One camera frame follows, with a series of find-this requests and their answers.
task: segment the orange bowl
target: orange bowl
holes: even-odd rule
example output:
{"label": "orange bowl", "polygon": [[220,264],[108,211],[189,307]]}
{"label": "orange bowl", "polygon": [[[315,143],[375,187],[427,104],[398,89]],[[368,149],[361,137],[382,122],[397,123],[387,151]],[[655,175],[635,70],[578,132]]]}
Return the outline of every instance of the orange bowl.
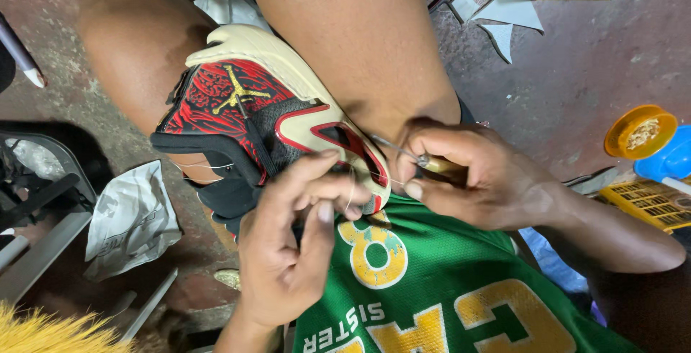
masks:
{"label": "orange bowl", "polygon": [[[628,141],[636,129],[644,122],[657,119],[660,128],[655,137],[642,145],[628,149]],[[605,137],[605,151],[610,156],[638,160],[650,157],[661,150],[677,131],[677,118],[658,105],[641,105],[629,110],[618,119]]]}

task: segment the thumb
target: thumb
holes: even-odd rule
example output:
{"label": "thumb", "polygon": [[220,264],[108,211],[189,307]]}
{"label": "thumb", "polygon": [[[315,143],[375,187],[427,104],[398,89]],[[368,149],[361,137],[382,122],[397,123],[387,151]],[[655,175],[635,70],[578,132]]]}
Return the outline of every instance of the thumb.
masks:
{"label": "thumb", "polygon": [[481,219],[482,205],[478,191],[458,189],[449,183],[429,179],[413,179],[403,188],[433,212],[455,217],[471,225]]}
{"label": "thumb", "polygon": [[313,207],[305,221],[300,242],[300,257],[295,266],[295,281],[314,290],[317,301],[326,284],[326,277],[334,251],[334,203],[322,200]]}

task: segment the yellow fur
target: yellow fur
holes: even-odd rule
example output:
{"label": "yellow fur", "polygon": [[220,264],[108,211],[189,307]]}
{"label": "yellow fur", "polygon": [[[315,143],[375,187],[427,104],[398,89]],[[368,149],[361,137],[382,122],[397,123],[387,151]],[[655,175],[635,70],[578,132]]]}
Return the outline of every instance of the yellow fur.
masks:
{"label": "yellow fur", "polygon": [[91,313],[82,318],[58,319],[38,309],[16,313],[0,303],[0,352],[3,353],[130,353],[131,343],[112,345],[117,334],[98,330],[108,319],[96,320]]}

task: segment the yellow number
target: yellow number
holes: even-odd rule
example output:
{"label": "yellow number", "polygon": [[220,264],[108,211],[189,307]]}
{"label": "yellow number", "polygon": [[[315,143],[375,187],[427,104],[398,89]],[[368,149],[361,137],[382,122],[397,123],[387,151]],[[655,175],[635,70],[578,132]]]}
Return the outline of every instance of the yellow number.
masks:
{"label": "yellow number", "polygon": [[[358,230],[352,222],[344,222],[339,225],[339,234],[343,241],[352,246],[350,250],[352,273],[365,287],[371,289],[391,287],[406,274],[408,252],[401,239],[392,231],[377,226]],[[386,250],[387,260],[383,267],[374,268],[369,263],[367,260],[369,246],[383,246]]]}
{"label": "yellow number", "polygon": [[456,299],[454,307],[463,327],[472,329],[494,321],[494,307],[508,304],[528,333],[511,342],[506,333],[475,343],[479,352],[575,352],[574,338],[525,283],[516,279],[496,282]]}
{"label": "yellow number", "polygon": [[365,345],[360,337],[355,337],[345,345],[331,349],[326,353],[365,353]]}
{"label": "yellow number", "polygon": [[396,322],[369,326],[367,332],[383,353],[448,352],[442,305],[436,304],[412,316],[415,326],[401,330]]}

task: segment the hand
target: hand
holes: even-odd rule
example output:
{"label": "hand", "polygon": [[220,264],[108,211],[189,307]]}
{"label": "hand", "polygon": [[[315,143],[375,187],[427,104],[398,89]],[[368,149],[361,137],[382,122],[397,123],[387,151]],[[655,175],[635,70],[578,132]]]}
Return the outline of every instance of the hand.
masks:
{"label": "hand", "polygon": [[[348,175],[327,174],[339,153],[303,157],[266,186],[240,225],[240,296],[244,321],[267,330],[293,321],[324,293],[334,247],[334,207],[349,220],[370,191]],[[300,248],[291,225],[305,219]]]}
{"label": "hand", "polygon": [[439,124],[412,131],[403,149],[416,155],[443,156],[469,167],[469,172],[465,189],[412,179],[414,159],[398,154],[399,178],[407,182],[404,189],[408,195],[437,214],[456,217],[484,230],[514,230],[558,221],[555,198],[566,188],[493,130],[469,128],[459,130]]}

